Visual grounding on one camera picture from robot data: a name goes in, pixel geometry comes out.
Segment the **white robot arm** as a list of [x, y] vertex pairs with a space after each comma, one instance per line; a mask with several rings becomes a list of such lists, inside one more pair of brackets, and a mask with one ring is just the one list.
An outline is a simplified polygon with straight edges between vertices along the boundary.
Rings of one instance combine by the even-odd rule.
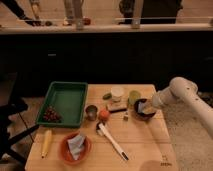
[[148, 106], [161, 109], [178, 100], [183, 101], [196, 113], [196, 117], [213, 139], [213, 108], [203, 101], [197, 92], [196, 83], [184, 77], [174, 77], [166, 88], [152, 95]]

